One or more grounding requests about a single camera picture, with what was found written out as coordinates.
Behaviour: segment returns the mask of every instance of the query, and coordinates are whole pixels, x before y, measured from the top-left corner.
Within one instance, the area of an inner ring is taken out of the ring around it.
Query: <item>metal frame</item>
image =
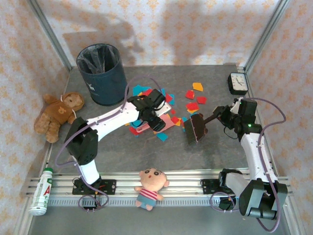
[[[38,18],[40,24],[42,25],[44,31],[47,34],[47,37],[51,41],[53,47],[57,51],[60,59],[62,60],[64,66],[67,68],[68,71],[71,71],[72,65],[70,64],[57,36],[53,32],[53,29],[51,25],[49,24],[47,18],[45,17],[45,14],[43,13],[42,9],[40,8],[38,2],[36,0],[28,0],[28,3],[35,13],[36,17]]]
[[[250,58],[248,59],[246,66],[245,66],[245,73],[249,74],[252,71],[252,68],[261,54],[263,47],[265,46],[266,42],[268,41],[269,37],[271,36],[272,32],[274,31],[277,23],[279,22],[280,18],[283,16],[289,2],[291,0],[280,0],[278,6],[276,7],[269,23],[267,24],[259,42],[255,46]]]
[[[36,0],[28,0],[31,8],[38,17],[41,25],[43,26],[45,32],[47,33],[48,38],[51,40],[54,48],[59,54],[63,64],[71,72],[72,66],[62,49],[61,44],[59,43],[56,35],[54,34],[50,24],[48,23],[44,13],[42,12],[39,4]],[[281,0],[269,21],[266,29],[264,30],[262,37],[260,38],[258,44],[256,45],[252,55],[250,56],[245,67],[238,67],[238,72],[245,73],[247,75],[247,81],[249,87],[248,74],[251,72],[258,56],[261,54],[261,51],[272,34],[275,26],[277,25],[279,19],[282,17],[285,9],[288,6],[290,0]],[[253,97],[253,92],[250,89],[248,97]],[[257,110],[257,122],[264,125],[262,116]],[[272,168],[276,174],[277,168],[275,161],[273,159],[272,149],[270,147],[270,142],[268,140],[267,134],[265,133],[265,146],[269,152]],[[48,146],[45,160],[40,172],[47,165],[50,154],[52,150],[52,145]],[[249,170],[248,169],[238,169],[240,170],[245,178],[249,179]],[[220,169],[208,169],[208,170],[191,170],[191,171],[169,171],[166,172],[168,179],[171,181],[171,184],[168,188],[162,190],[161,194],[165,196],[164,202],[160,202],[158,206],[208,206],[208,199],[211,196],[203,195],[202,188],[200,185],[200,179],[204,178],[218,178]],[[116,194],[110,196],[111,202],[109,206],[134,206],[134,200],[137,196],[137,193],[134,192],[134,186],[139,186],[139,176],[137,172],[127,172],[127,173],[109,173],[101,174],[102,178],[106,179],[116,179],[117,188]],[[51,190],[51,196],[49,200],[49,206],[76,206],[80,196],[74,196],[71,194],[72,191],[72,179],[75,175],[69,174],[57,174],[54,175],[54,184]],[[14,234],[16,235],[25,235],[28,234],[30,229],[32,216],[28,213],[28,207],[31,205],[31,197],[36,189],[36,185],[39,181],[38,178],[32,178],[29,182],[29,186],[26,191],[26,198],[24,200],[24,206],[22,213],[17,221],[17,226],[15,227]],[[279,181],[288,186],[288,196],[286,198],[283,210],[288,222],[289,230],[293,235],[305,235],[305,230],[301,222],[299,211],[295,205],[295,198],[293,196],[292,188],[289,184],[287,177],[279,177]]]

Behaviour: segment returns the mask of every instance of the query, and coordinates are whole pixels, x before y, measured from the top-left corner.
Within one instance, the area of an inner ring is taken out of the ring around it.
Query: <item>white bottle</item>
[[[34,194],[33,203],[29,208],[31,215],[43,215],[47,211],[51,186],[52,168],[45,168]]]

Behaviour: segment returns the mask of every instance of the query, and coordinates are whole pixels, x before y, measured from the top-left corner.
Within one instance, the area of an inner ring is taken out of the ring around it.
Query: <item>trash can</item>
[[[127,81],[117,48],[91,45],[78,54],[76,64],[95,103],[112,106],[124,99]]]

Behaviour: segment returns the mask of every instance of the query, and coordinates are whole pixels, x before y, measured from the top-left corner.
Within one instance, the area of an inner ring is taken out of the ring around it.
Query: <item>stuffed toy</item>
[[[156,205],[157,200],[162,201],[164,198],[157,192],[169,186],[166,175],[155,168],[146,169],[139,173],[142,187],[135,187],[135,191],[139,192],[135,205],[148,211]]]
[[[66,121],[69,124],[74,122],[75,111],[83,107],[84,99],[79,93],[71,92],[62,95],[61,100],[45,94],[44,100],[49,105],[35,122],[34,129],[38,134],[45,134],[49,143],[55,143],[59,140],[60,126]]]

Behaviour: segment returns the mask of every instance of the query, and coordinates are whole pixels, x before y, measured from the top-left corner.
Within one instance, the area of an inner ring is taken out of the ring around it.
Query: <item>alarm clock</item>
[[[248,92],[248,84],[244,73],[232,72],[227,81],[231,94],[245,95]]]

